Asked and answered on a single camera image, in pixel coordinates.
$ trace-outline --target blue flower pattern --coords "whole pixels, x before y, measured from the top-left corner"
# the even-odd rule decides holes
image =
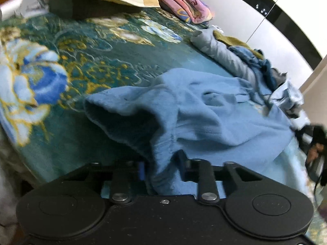
[[[40,124],[68,88],[59,56],[47,47],[15,39],[0,48],[0,120],[13,144],[29,142],[32,125]]]
[[[173,43],[180,43],[183,39],[171,29],[149,19],[139,19],[146,26],[141,26],[143,30],[153,35],[161,37],[163,40]]]

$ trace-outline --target black trim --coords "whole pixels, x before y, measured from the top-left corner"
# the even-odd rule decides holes
[[[299,26],[273,0],[243,0],[272,23],[300,52],[312,69],[323,59]]]

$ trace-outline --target metal bolt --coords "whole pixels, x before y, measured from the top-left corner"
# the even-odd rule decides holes
[[[126,201],[128,199],[128,195],[125,193],[115,193],[112,196],[112,199],[117,201],[117,202],[123,202]]]
[[[170,201],[169,200],[166,200],[166,199],[163,199],[163,200],[161,200],[160,201],[162,204],[169,204],[170,203]]]
[[[217,195],[215,195],[213,192],[206,192],[201,195],[202,199],[206,201],[214,201],[218,198]]]

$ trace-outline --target black round pad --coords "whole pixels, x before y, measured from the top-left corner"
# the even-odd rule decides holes
[[[25,195],[17,206],[22,228],[42,238],[63,239],[81,234],[103,217],[104,200],[81,182],[64,181]]]
[[[280,216],[291,208],[289,200],[276,194],[260,195],[254,198],[252,204],[255,210],[267,216]]]
[[[313,217],[313,205],[299,191],[267,180],[232,193],[226,200],[227,216],[246,233],[263,238],[287,239],[303,233]]]

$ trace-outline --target white wall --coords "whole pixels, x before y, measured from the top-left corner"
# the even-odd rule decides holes
[[[311,75],[312,69],[292,43],[246,2],[202,1],[215,12],[211,24],[221,27],[226,36],[247,42],[254,49],[262,49],[272,66],[281,72],[288,72],[295,87],[299,88]]]
[[[215,13],[210,24],[219,26],[226,36],[247,41],[264,16],[243,0],[202,0]]]
[[[274,0],[302,29],[322,57],[327,55],[327,0]]]
[[[253,49],[261,49],[272,66],[287,73],[296,88],[309,78],[313,70],[292,43],[267,19],[265,19],[247,44]]]
[[[327,66],[325,66],[314,82],[304,92],[305,103],[302,108],[312,123],[327,126]]]

